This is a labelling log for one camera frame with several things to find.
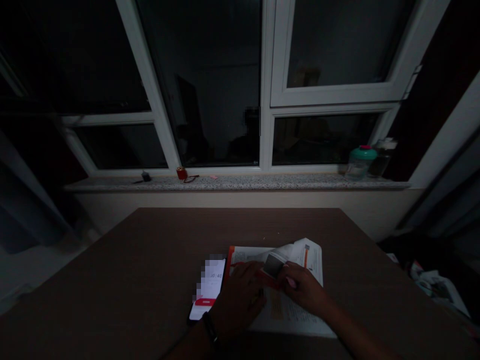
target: granite window sill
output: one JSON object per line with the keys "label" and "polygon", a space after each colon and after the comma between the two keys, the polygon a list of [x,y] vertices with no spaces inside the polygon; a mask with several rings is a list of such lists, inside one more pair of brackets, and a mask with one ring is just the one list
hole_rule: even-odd
{"label": "granite window sill", "polygon": [[269,191],[269,190],[398,190],[407,189],[409,182],[384,178],[348,181],[340,174],[262,174],[224,175],[213,179],[200,176],[183,183],[175,176],[152,177],[149,182],[134,184],[136,177],[89,177],[66,185],[69,192],[176,192],[176,191]]}

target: wristband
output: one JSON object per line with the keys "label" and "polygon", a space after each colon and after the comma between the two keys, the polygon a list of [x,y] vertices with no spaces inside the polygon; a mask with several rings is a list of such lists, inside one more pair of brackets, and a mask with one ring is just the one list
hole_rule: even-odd
{"label": "wristband", "polygon": [[219,347],[219,337],[217,332],[215,331],[214,323],[212,322],[212,318],[210,317],[209,313],[205,311],[201,317],[203,319],[203,323],[205,324],[206,332],[208,337],[210,338],[210,342],[212,343],[215,349]]}

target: brown table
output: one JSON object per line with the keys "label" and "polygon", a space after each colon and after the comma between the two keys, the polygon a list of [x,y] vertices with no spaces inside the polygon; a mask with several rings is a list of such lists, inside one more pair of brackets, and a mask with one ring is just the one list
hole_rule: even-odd
{"label": "brown table", "polygon": [[[325,289],[413,359],[476,345],[339,209],[141,208],[0,318],[0,359],[157,359],[187,330],[201,266],[309,238]],[[338,340],[247,332],[219,358],[349,359]]]}

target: smartphone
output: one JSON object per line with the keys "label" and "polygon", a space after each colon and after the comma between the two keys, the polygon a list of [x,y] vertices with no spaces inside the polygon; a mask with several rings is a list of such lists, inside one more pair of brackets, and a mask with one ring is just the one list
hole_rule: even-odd
{"label": "smartphone", "polygon": [[226,259],[205,262],[205,272],[202,274],[200,282],[199,295],[201,297],[191,305],[187,320],[189,325],[195,324],[214,305],[222,290],[226,263]]}

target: plastic bottle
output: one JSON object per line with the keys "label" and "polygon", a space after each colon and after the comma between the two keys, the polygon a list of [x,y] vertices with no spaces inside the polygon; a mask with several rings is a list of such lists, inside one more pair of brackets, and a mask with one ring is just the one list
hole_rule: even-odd
{"label": "plastic bottle", "polygon": [[376,157],[377,152],[371,146],[362,145],[353,149],[348,159],[345,178],[350,181],[362,180]]}
{"label": "plastic bottle", "polygon": [[385,169],[387,168],[390,159],[392,158],[392,153],[397,147],[398,142],[394,140],[393,137],[386,137],[383,140],[378,140],[374,146],[376,152],[378,153],[377,158],[373,161],[368,170],[368,176],[371,178],[381,177]]}

